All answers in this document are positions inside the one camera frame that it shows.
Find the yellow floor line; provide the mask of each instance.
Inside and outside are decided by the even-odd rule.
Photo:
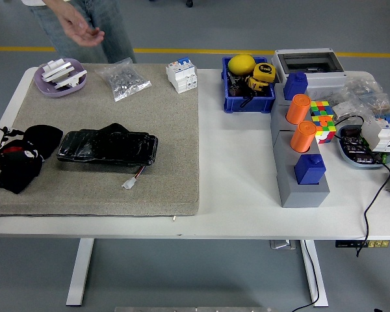
[[[135,53],[169,53],[169,54],[210,54],[210,55],[273,55],[274,50],[221,50],[221,49],[159,49],[136,48]],[[0,47],[0,52],[55,52],[53,47]],[[390,59],[390,53],[366,52],[335,52],[338,57],[367,57],[377,59]]]

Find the person's hand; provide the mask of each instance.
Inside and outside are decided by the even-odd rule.
[[[57,16],[66,36],[70,37],[78,45],[94,47],[104,39],[104,32],[98,27],[92,29],[81,13],[64,0],[44,0],[44,3]]]

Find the yellow ball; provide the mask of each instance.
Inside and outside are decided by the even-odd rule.
[[[248,75],[254,68],[255,60],[250,54],[235,55],[228,62],[228,70],[238,76]]]

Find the purple bowl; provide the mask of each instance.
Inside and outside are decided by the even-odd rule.
[[[73,66],[73,71],[71,71],[68,74],[68,77],[74,76],[77,73],[81,73],[84,70],[81,63],[78,62],[77,60],[74,60],[72,58],[64,58],[64,61],[71,62],[71,65]],[[70,88],[68,86],[63,86],[59,89],[55,89],[55,86],[57,85],[56,83],[52,83],[52,82],[47,83],[42,80],[42,74],[45,72],[43,66],[45,65],[46,64],[42,65],[41,67],[38,68],[38,70],[36,70],[33,79],[37,87],[41,91],[41,93],[45,94],[46,96],[50,96],[52,98],[59,98],[60,96],[65,96],[69,93],[78,91],[85,85],[86,74],[79,78],[79,84],[73,88]]]

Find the person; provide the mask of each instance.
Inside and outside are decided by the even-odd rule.
[[[22,0],[60,58],[82,63],[136,62],[117,0]]]

